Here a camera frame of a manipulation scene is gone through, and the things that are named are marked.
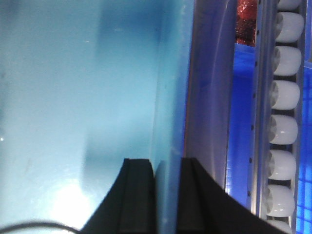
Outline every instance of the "blue mesh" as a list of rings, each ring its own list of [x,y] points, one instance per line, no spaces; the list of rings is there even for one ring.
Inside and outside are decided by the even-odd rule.
[[[297,233],[312,233],[312,69],[305,68]]]

